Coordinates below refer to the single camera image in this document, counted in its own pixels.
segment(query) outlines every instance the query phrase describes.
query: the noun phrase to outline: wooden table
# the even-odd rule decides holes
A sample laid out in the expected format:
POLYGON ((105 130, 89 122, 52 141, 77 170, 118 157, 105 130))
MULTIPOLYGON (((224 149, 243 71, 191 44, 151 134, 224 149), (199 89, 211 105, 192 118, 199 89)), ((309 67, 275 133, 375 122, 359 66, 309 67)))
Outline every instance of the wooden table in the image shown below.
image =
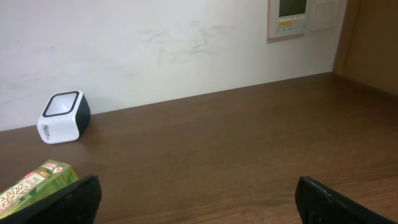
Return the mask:
POLYGON ((300 175, 398 221, 398 101, 330 74, 97 114, 75 142, 33 126, 0 144, 2 190, 47 159, 99 175, 96 223, 300 223, 300 175))

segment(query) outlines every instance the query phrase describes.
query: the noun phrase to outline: display screen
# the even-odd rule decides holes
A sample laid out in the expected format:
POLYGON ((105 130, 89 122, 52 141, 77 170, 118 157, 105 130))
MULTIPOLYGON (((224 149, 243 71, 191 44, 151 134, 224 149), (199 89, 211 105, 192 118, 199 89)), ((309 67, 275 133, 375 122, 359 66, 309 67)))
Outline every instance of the display screen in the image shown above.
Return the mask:
POLYGON ((305 13, 307 0, 280 0, 279 17, 305 13))

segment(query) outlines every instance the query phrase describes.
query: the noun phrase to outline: wooden trim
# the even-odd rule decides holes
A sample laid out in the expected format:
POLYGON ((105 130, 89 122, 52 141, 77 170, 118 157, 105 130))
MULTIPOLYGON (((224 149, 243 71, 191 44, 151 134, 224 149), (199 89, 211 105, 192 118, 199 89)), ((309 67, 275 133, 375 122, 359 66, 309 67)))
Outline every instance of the wooden trim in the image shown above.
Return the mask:
POLYGON ((341 28, 340 41, 338 42, 333 73, 343 75, 346 56, 356 23, 356 15, 359 7, 359 0, 348 0, 344 16, 343 27, 341 28))

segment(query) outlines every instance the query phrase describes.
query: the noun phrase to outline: device logo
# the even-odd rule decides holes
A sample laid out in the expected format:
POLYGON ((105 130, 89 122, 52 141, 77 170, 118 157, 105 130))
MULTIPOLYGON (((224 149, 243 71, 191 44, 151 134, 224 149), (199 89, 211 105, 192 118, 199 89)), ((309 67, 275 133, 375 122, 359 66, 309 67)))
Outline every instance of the device logo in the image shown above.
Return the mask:
POLYGON ((49 126, 48 125, 45 125, 45 124, 42 124, 42 127, 43 127, 43 130, 44 130, 44 134, 45 134, 45 137, 48 139, 48 140, 50 140, 50 131, 49 131, 49 126))

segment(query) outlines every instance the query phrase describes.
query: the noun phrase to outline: juice box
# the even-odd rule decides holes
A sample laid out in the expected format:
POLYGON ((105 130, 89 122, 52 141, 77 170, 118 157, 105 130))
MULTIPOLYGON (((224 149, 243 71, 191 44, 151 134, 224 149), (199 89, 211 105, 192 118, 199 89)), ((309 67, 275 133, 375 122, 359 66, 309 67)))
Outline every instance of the juice box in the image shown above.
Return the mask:
POLYGON ((49 196, 78 180, 66 163, 48 160, 0 194, 0 219, 49 196))

